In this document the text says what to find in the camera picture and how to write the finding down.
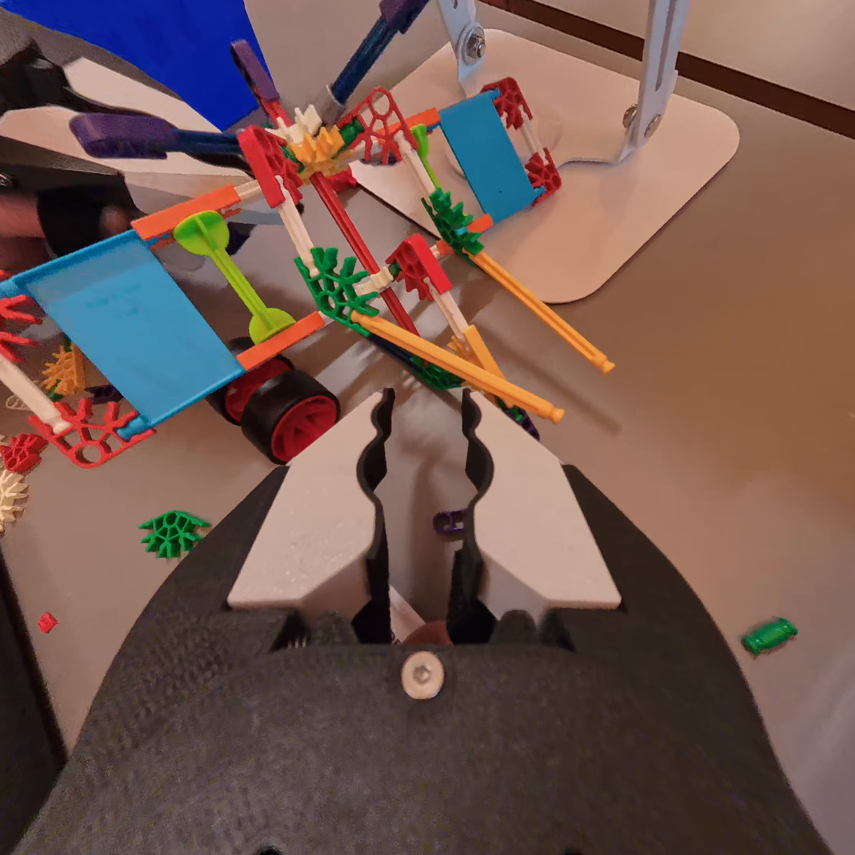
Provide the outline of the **colourful construction toy model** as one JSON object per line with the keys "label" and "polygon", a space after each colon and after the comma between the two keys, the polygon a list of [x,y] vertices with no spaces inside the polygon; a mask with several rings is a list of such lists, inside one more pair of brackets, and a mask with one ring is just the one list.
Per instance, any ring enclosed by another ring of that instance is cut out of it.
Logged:
{"label": "colourful construction toy model", "polygon": [[[563,411],[508,382],[477,328],[452,295],[441,259],[457,254],[474,263],[556,331],[602,373],[614,369],[543,301],[485,251],[461,204],[451,206],[440,187],[430,192],[441,240],[416,235],[402,241],[387,264],[373,259],[345,209],[332,177],[358,153],[376,148],[414,164],[427,155],[423,125],[404,120],[381,87],[341,119],[323,120],[315,108],[281,110],[257,56],[245,41],[232,55],[262,108],[277,127],[248,126],[237,135],[180,130],[150,115],[83,114],[70,129],[85,151],[107,158],[158,159],[170,152],[240,155],[253,180],[226,185],[133,221],[130,230],[59,256],[2,283],[2,311],[16,319],[29,303],[75,344],[137,408],[120,413],[109,403],[91,422],[91,400],[76,410],[53,400],[2,350],[2,381],[33,412],[29,423],[81,468],[95,468],[147,439],[155,427],[215,390],[336,322],[368,338],[440,391],[469,385],[486,392],[500,410],[526,425],[528,405],[559,422]],[[263,198],[294,243],[297,271],[316,311],[296,320],[264,304],[228,253],[227,216]]]}

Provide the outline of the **white instruction booklet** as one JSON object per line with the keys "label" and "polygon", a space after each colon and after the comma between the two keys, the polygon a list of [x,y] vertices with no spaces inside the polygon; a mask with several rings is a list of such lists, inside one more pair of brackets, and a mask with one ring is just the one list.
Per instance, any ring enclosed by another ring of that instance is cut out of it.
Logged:
{"label": "white instruction booklet", "polygon": [[403,644],[417,630],[425,626],[425,621],[404,597],[392,586],[389,587],[389,613],[392,640]]}

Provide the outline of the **small green rod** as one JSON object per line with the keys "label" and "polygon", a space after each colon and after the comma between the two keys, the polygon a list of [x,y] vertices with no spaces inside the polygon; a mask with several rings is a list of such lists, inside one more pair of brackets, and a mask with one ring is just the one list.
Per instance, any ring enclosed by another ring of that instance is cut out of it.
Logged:
{"label": "small green rod", "polygon": [[796,626],[779,616],[752,627],[741,636],[740,642],[745,651],[753,657],[758,657],[785,646],[797,636]]}

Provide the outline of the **red fan connector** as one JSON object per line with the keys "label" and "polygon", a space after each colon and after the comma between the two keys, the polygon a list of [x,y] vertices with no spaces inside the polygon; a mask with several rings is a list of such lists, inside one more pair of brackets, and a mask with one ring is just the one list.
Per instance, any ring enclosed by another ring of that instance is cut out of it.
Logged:
{"label": "red fan connector", "polygon": [[18,433],[2,444],[1,457],[5,469],[16,474],[27,474],[39,465],[42,452],[48,445],[43,436],[36,433]]}

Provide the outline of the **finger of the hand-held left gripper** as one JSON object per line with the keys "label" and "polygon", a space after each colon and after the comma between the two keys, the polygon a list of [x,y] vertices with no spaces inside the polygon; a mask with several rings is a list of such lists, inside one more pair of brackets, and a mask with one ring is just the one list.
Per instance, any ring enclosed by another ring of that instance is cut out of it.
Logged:
{"label": "finger of the hand-held left gripper", "polygon": [[58,180],[123,186],[146,215],[250,180],[240,170],[201,163],[182,153],[170,153],[165,160],[92,158],[70,129],[77,116],[70,109],[7,111],[1,121],[2,143],[34,165],[58,168]]}
{"label": "finger of the hand-held left gripper", "polygon": [[220,130],[190,104],[175,95],[156,90],[102,65],[80,58],[63,66],[70,89],[94,104],[92,112],[145,114],[164,119],[171,125],[195,132],[219,134]]}

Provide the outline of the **black perforated chair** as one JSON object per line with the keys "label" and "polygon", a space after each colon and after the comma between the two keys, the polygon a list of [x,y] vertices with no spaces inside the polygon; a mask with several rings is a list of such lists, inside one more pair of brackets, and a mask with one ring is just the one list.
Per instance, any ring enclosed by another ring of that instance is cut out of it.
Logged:
{"label": "black perforated chair", "polygon": [[20,603],[1,561],[1,852],[37,815],[68,753]]}

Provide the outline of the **white snowflake connector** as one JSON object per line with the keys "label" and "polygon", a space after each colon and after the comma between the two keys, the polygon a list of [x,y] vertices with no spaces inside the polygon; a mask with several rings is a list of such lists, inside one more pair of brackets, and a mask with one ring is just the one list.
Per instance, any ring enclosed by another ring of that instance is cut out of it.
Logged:
{"label": "white snowflake connector", "polygon": [[3,469],[1,472],[1,536],[15,525],[23,514],[27,502],[29,486],[26,477],[20,473]]}

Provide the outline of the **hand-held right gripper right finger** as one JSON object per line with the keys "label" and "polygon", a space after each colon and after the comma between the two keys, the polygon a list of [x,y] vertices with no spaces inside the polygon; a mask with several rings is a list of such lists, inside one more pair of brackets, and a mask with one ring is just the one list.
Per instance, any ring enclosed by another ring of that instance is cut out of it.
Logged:
{"label": "hand-held right gripper right finger", "polygon": [[475,495],[452,568],[452,643],[486,642],[511,612],[539,625],[555,610],[618,608],[622,596],[560,460],[479,392],[464,392],[461,416]]}

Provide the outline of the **green fan connector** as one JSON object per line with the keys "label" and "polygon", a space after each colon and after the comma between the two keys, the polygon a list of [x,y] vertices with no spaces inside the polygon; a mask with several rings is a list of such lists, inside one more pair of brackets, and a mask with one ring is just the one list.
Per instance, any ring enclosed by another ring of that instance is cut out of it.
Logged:
{"label": "green fan connector", "polygon": [[210,523],[185,511],[170,510],[138,526],[145,532],[141,544],[158,558],[180,558],[203,539],[200,532]]}

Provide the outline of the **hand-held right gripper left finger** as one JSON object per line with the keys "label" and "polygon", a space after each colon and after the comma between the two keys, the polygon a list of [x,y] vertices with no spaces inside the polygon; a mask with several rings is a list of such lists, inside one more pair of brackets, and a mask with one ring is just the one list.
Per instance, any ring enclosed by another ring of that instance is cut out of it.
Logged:
{"label": "hand-held right gripper left finger", "polygon": [[228,594],[234,610],[338,612],[358,639],[392,641],[386,521],[376,489],[396,399],[371,395],[299,453]]}

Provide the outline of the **yellow fan connector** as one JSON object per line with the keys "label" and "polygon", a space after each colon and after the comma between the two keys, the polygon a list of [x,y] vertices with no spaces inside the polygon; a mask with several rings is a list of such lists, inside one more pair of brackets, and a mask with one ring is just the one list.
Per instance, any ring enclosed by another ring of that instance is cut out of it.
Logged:
{"label": "yellow fan connector", "polygon": [[64,398],[85,392],[86,359],[75,344],[67,343],[45,364],[42,377],[41,388],[48,395]]}

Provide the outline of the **blue plastic bin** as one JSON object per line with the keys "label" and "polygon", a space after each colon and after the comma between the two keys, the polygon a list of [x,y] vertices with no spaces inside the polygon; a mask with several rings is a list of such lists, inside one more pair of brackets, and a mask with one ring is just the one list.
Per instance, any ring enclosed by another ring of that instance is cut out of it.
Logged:
{"label": "blue plastic bin", "polygon": [[9,1],[8,11],[128,61],[220,130],[258,107],[231,56],[262,50],[242,1]]}

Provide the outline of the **white document stand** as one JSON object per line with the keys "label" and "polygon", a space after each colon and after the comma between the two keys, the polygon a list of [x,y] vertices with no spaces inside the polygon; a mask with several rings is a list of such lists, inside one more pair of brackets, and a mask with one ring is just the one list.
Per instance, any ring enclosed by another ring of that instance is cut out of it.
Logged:
{"label": "white document stand", "polygon": [[448,45],[391,90],[429,152],[354,173],[434,234],[440,187],[482,232],[477,260],[545,303],[597,291],[738,147],[725,114],[674,96],[688,2],[649,2],[639,80],[484,30],[474,2],[437,5]]}

